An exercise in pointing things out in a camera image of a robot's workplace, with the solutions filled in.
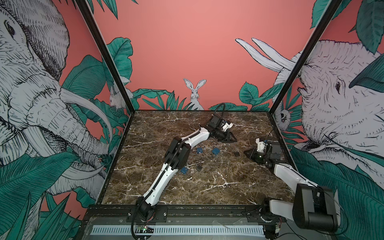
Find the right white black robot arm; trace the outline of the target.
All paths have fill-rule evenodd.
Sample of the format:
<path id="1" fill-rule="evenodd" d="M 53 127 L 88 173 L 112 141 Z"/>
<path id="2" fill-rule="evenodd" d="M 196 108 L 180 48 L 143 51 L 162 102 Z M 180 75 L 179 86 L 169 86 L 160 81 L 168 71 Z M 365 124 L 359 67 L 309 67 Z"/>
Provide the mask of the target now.
<path id="1" fill-rule="evenodd" d="M 295 194 L 294 202 L 265 198 L 260 214 L 264 221 L 270 222 L 278 217 L 294 221 L 301 229 L 335 233 L 339 228 L 337 201 L 329 188 L 310 181 L 287 161 L 281 159 L 280 144 L 260 141 L 257 146 L 244 151 L 250 160 L 265 166 L 281 179 Z"/>

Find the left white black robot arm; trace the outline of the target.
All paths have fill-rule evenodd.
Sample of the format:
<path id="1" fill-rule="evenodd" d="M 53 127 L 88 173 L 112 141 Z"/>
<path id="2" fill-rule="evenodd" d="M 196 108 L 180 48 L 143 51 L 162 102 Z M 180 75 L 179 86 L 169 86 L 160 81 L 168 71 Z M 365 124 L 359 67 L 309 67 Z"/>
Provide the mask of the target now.
<path id="1" fill-rule="evenodd" d="M 220 115 L 213 113 L 209 121 L 204 125 L 199 125 L 195 132 L 182 138 L 174 137 L 165 153 L 161 171 L 146 193 L 137 199 L 134 212 L 131 214 L 131 223 L 134 223 L 136 218 L 144 223 L 154 218 L 155 208 L 161 194 L 173 176 L 186 166 L 191 150 L 194 147 L 210 138 L 214 138 L 221 143 L 237 142 L 236 137 L 230 131 L 233 123 L 224 118 L 226 104 L 219 104 L 216 110 L 220 108 L 222 108 Z"/>

